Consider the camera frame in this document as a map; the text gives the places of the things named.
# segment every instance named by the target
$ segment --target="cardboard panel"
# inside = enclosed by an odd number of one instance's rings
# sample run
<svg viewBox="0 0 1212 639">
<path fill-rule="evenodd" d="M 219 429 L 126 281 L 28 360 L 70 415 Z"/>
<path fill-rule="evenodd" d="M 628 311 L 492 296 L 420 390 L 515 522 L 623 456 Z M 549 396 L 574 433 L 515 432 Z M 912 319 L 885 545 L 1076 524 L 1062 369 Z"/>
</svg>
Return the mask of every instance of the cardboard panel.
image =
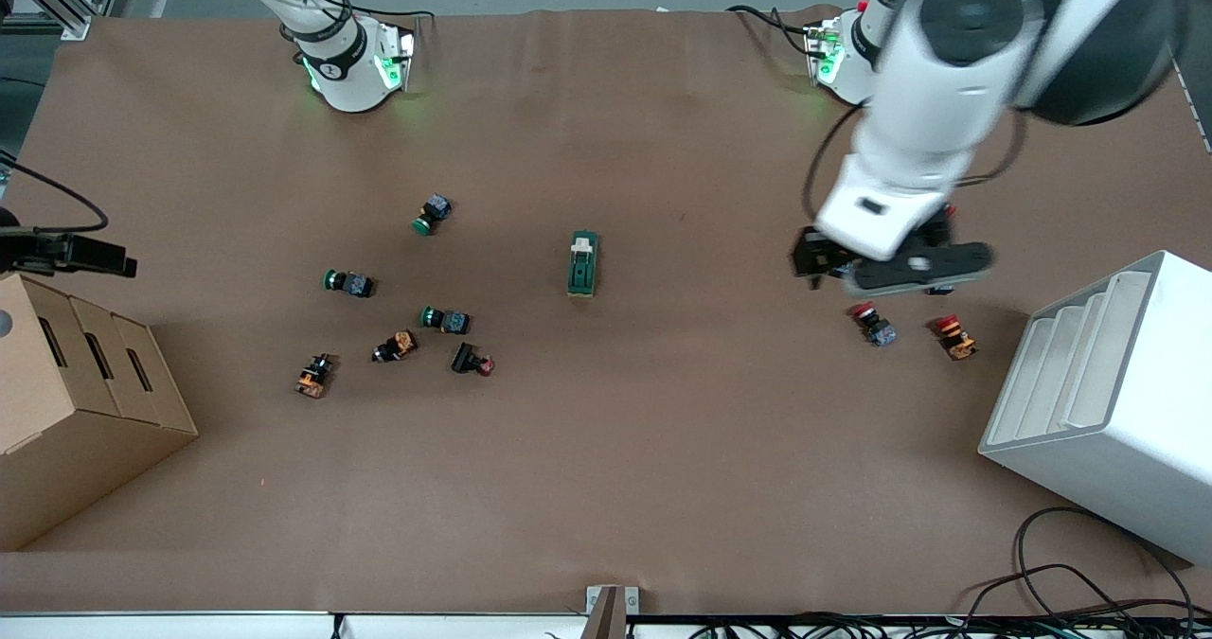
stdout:
<svg viewBox="0 0 1212 639">
<path fill-rule="evenodd" d="M 41 284 L 22 278 L 29 301 L 38 316 L 45 320 L 41 327 L 48 327 L 58 353 L 56 355 L 59 376 L 67 386 L 72 403 L 78 410 L 87 410 L 102 415 L 118 416 L 118 406 L 109 394 L 109 387 L 101 376 L 97 360 L 84 337 L 84 331 L 72 310 L 68 297 Z M 52 348 L 44 340 L 44 349 Z"/>
<path fill-rule="evenodd" d="M 12 320 L 0 336 L 0 451 L 7 452 L 74 407 L 21 275 L 0 280 L 0 310 Z"/>
<path fill-rule="evenodd" d="M 70 302 L 93 355 L 101 358 L 102 376 L 118 405 L 118 413 L 122 418 L 159 424 L 155 406 L 143 390 L 135 364 L 126 354 L 126 343 L 118 332 L 114 316 L 109 310 L 87 301 L 73 297 Z"/>
<path fill-rule="evenodd" d="M 190 440 L 107 415 L 68 416 L 0 456 L 0 548 L 30 543 Z"/>
<path fill-rule="evenodd" d="M 181 392 L 177 390 L 177 383 L 168 373 L 164 354 L 160 353 L 155 340 L 152 338 L 152 331 L 119 315 L 114 315 L 114 325 L 126 344 L 127 360 L 138 370 L 141 384 L 147 390 L 152 405 L 155 406 L 160 426 L 187 433 L 198 433 L 194 428 L 194 420 L 189 417 L 189 410 L 185 409 L 185 403 L 181 399 Z"/>
</svg>

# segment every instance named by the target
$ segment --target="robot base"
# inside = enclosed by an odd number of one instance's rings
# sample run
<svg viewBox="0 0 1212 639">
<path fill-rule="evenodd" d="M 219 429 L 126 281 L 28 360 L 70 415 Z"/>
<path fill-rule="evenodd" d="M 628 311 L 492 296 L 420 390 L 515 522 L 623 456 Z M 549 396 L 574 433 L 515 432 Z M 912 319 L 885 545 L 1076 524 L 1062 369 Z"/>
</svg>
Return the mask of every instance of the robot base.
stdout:
<svg viewBox="0 0 1212 639">
<path fill-rule="evenodd" d="M 808 73 L 816 81 L 847 104 L 862 104 L 875 92 L 875 70 L 854 47 L 852 32 L 858 10 L 847 10 L 821 27 L 836 34 L 836 40 L 805 40 L 810 50 L 825 55 L 824 59 L 808 58 Z"/>
</svg>

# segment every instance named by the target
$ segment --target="white robotic arm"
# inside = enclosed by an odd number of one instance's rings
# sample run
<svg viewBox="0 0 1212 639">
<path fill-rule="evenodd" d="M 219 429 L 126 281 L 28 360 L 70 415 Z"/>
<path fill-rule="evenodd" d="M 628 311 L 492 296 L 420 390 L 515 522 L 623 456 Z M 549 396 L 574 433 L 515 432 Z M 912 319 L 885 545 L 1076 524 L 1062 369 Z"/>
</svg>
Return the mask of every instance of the white robotic arm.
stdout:
<svg viewBox="0 0 1212 639">
<path fill-rule="evenodd" d="M 303 52 L 311 87 L 341 112 L 365 112 L 407 81 L 411 33 L 354 15 L 348 0 L 261 0 Z"/>
<path fill-rule="evenodd" d="M 898 0 L 867 0 L 859 8 L 847 10 L 824 22 L 836 42 L 824 45 L 827 58 L 812 64 L 821 85 L 844 102 L 863 104 L 875 92 L 875 62 L 897 11 Z"/>
<path fill-rule="evenodd" d="M 817 229 L 893 258 L 1005 107 L 1068 125 L 1114 118 L 1164 78 L 1182 22 L 1182 0 L 901 0 Z"/>
</svg>

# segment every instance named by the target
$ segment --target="brown paper surface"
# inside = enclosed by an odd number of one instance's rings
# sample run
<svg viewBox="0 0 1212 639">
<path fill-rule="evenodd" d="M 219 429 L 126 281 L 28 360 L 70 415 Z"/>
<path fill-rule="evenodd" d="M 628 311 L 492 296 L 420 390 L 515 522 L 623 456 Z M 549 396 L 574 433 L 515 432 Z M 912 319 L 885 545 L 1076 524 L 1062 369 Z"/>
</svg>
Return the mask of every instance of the brown paper surface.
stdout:
<svg viewBox="0 0 1212 639">
<path fill-rule="evenodd" d="M 341 115 L 275 28 L 107 19 L 59 51 L 22 160 L 102 205 L 139 276 L 53 284 L 153 325 L 201 437 L 0 557 L 0 607 L 561 611 L 618 582 L 646 612 L 966 610 L 1012 571 L 1018 523 L 1062 502 L 976 452 L 1025 315 L 1159 249 L 1212 267 L 1212 162 L 1173 80 L 1111 124 L 1033 120 L 1006 176 L 954 198 L 991 276 L 877 299 L 901 332 L 877 350 L 836 283 L 791 276 L 844 108 L 777 32 L 440 18 L 415 95 Z M 454 212 L 422 239 L 433 192 Z M 8 196 L 28 223 L 87 219 L 25 179 Z M 565 296 L 577 229 L 601 234 L 589 302 Z M 378 295 L 321 290 L 328 268 Z M 427 304 L 474 316 L 491 378 L 447 369 L 459 337 L 417 327 Z M 968 361 L 927 332 L 949 313 Z M 406 327 L 421 349 L 372 364 Z M 292 386 L 321 352 L 341 366 L 315 401 Z M 1090 523 L 1045 520 L 1028 552 L 1117 598 L 1177 595 Z M 1208 603 L 1212 574 L 1183 576 Z M 982 610 L 1034 612 L 1014 588 Z"/>
</svg>

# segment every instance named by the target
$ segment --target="white shelf unit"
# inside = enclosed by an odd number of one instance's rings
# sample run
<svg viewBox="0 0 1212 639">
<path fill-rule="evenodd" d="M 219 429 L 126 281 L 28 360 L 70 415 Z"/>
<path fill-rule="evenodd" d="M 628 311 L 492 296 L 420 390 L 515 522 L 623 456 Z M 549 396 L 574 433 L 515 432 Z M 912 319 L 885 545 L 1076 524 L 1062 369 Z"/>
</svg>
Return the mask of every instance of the white shelf unit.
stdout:
<svg viewBox="0 0 1212 639">
<path fill-rule="evenodd" d="M 985 457 L 1212 566 L 1212 273 L 1166 251 L 1031 315 Z"/>
</svg>

